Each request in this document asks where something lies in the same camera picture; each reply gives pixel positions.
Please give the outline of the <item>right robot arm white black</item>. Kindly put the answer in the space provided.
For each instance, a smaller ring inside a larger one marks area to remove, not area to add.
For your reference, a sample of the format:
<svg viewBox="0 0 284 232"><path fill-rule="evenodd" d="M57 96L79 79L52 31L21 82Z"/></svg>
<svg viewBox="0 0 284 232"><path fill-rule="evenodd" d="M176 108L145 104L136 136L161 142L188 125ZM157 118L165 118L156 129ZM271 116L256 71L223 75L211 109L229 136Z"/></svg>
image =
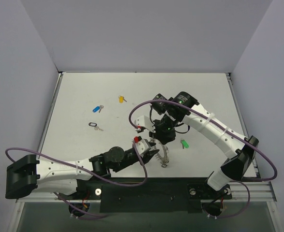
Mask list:
<svg viewBox="0 0 284 232"><path fill-rule="evenodd" d="M257 138L247 138L234 132L187 92L182 91L170 99L158 94L153 100L152 109L162 118L153 121L155 132L150 132L150 137L165 145L175 140L175 128L184 124L204 135L226 155L226 161L210 174L203 185L207 197L218 195L230 181L242 180L255 157L254 148L259 143Z"/></svg>

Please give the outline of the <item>metal disc with keyrings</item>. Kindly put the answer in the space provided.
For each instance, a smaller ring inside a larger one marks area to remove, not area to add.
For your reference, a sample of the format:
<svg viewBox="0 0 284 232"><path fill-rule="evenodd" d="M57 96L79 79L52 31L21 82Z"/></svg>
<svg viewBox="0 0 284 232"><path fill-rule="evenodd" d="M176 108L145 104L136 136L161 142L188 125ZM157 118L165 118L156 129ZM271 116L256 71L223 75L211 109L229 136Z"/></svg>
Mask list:
<svg viewBox="0 0 284 232"><path fill-rule="evenodd" d="M155 155L155 158L160 162L160 164L166 164L168 165L169 163L169 157L168 157L168 147L166 145L163 145L162 143L160 143L159 140L157 139L151 139L151 142L155 142L157 149L159 149L159 152Z"/></svg>

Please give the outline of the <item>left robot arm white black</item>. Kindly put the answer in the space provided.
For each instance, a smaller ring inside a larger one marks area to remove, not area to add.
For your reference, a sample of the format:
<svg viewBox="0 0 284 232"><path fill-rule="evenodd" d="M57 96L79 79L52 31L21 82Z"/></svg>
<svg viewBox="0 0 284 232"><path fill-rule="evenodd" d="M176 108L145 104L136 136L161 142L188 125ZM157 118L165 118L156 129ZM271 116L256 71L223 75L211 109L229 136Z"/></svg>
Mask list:
<svg viewBox="0 0 284 232"><path fill-rule="evenodd" d="M86 195L87 181L99 179L120 186L112 181L111 173L119 172L139 163L143 168L159 152L156 144L142 139L132 148L119 146L97 156L76 161L61 161L27 149L28 153L13 160L6 169L6 199L20 199L32 192L56 192L81 199Z"/></svg>

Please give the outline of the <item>green tag key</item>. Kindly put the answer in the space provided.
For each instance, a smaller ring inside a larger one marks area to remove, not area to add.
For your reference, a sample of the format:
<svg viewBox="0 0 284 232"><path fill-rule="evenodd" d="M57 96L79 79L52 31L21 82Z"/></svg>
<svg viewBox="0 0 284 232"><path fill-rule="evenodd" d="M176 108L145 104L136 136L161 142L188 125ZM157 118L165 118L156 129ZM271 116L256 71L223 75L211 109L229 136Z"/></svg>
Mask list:
<svg viewBox="0 0 284 232"><path fill-rule="evenodd" d="M181 139L180 143L182 144L182 148L183 149L185 149L185 148L188 149L189 148L188 143L184 139Z"/></svg>

